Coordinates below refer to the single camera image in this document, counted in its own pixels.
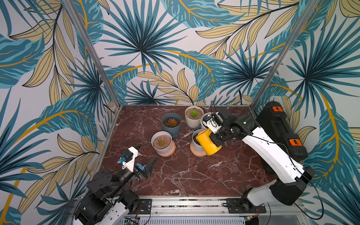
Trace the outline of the yellow plastic watering can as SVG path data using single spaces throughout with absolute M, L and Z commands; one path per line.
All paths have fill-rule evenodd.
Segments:
M 213 141 L 210 139 L 211 134 L 213 134 L 213 132 L 210 129 L 206 129 L 201 131 L 196 137 L 197 141 L 200 143 L 201 147 L 208 156 L 217 153 L 222 148 L 221 145 L 218 147 L 213 143 Z

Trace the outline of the small white pot green succulent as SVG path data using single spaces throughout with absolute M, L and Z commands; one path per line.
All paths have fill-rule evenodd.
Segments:
M 203 149 L 203 147 L 200 145 L 200 143 L 197 141 L 196 137 L 197 135 L 201 132 L 201 131 L 204 131 L 204 129 L 198 129 L 196 131 L 193 132 L 193 135 L 192 135 L 192 142 L 190 144 L 190 150 L 191 152 L 197 156 L 197 157 L 204 157 L 206 156 L 206 152 L 205 150 Z

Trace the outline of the white pot pink succulent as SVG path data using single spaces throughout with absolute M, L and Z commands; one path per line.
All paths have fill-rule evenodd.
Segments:
M 162 157 L 171 156 L 176 149 L 172 136 L 166 131 L 159 131 L 151 138 L 151 144 L 156 153 Z

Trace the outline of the large white pot yellow succulent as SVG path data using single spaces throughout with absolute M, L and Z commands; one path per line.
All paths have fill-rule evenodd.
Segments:
M 209 128 L 208 125 L 214 127 L 214 120 L 212 118 L 211 112 L 207 112 L 201 117 L 201 128 L 208 129 Z

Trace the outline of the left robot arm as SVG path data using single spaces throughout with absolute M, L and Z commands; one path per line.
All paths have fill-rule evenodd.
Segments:
M 139 215 L 151 215 L 152 200 L 131 190 L 133 179 L 149 179 L 157 158 L 146 165 L 136 163 L 141 146 L 121 152 L 116 169 L 98 171 L 86 185 L 87 193 L 77 205 L 73 225 L 138 225 Z

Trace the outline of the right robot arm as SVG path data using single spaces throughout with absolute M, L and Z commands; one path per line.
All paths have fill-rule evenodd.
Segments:
M 207 130 L 205 141 L 197 137 L 207 155 L 220 150 L 228 140 L 241 140 L 250 146 L 273 169 L 277 179 L 260 187 L 248 189 L 241 197 L 239 207 L 251 212 L 264 203 L 279 201 L 284 205 L 293 205 L 303 194 L 315 171 L 295 162 L 284 152 L 280 143 L 274 142 L 250 115 L 235 117 L 227 109 L 221 109 L 203 118 Z

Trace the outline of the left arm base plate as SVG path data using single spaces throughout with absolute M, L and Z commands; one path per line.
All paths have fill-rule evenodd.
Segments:
M 132 215 L 150 215 L 152 211 L 152 199 L 140 199 Z

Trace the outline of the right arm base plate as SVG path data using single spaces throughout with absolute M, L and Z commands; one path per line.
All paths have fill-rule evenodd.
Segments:
M 260 206 L 254 206 L 249 201 L 241 198 L 228 198 L 223 206 L 228 209 L 229 214 L 251 214 L 258 215 L 266 213 L 264 204 Z

